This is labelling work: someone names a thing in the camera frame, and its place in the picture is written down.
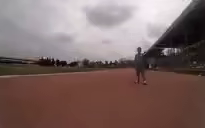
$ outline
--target cloudy sky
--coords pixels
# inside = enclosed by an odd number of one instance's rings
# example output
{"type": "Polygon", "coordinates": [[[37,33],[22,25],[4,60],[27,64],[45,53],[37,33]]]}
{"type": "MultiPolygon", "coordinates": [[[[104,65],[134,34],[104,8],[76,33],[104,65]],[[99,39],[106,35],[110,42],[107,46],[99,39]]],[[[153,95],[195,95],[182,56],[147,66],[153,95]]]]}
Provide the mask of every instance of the cloudy sky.
{"type": "Polygon", "coordinates": [[[190,0],[0,0],[0,56],[118,59],[149,48],[190,0]]]}

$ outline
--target tree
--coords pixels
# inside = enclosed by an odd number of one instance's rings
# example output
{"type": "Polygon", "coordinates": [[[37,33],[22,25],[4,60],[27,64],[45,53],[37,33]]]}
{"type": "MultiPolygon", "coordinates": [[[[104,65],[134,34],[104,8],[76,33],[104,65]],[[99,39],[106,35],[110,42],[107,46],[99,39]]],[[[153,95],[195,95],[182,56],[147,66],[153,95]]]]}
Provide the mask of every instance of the tree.
{"type": "Polygon", "coordinates": [[[86,66],[86,67],[88,67],[90,64],[90,61],[88,59],[83,59],[82,62],[83,62],[83,66],[86,66]]]}

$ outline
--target stadium roof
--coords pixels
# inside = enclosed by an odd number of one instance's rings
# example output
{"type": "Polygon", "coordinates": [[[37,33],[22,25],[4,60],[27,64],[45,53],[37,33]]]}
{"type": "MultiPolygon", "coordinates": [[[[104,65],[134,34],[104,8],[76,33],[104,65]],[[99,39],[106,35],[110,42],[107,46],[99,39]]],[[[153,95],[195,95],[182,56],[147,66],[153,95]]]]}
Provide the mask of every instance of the stadium roof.
{"type": "Polygon", "coordinates": [[[205,31],[205,0],[193,0],[166,32],[148,49],[146,54],[163,48],[177,48],[194,43],[205,31]]]}

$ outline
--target grandstand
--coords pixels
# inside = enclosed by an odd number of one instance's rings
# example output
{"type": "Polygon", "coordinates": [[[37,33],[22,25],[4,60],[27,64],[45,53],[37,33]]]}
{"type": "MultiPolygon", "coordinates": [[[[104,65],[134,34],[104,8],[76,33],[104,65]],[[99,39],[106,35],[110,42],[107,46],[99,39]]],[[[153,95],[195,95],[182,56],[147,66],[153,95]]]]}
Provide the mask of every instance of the grandstand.
{"type": "Polygon", "coordinates": [[[193,0],[145,56],[161,67],[205,68],[205,0],[193,0]]]}

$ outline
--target shoe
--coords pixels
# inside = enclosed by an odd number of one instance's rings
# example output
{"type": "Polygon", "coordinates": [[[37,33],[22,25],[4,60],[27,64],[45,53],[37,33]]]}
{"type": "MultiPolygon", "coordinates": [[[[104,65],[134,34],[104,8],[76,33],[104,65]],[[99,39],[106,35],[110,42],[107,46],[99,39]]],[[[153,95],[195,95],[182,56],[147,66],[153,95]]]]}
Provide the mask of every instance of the shoe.
{"type": "Polygon", "coordinates": [[[143,82],[143,85],[147,85],[146,81],[143,82]]]}
{"type": "Polygon", "coordinates": [[[135,81],[134,83],[135,83],[135,84],[139,84],[139,82],[138,82],[138,81],[135,81]]]}

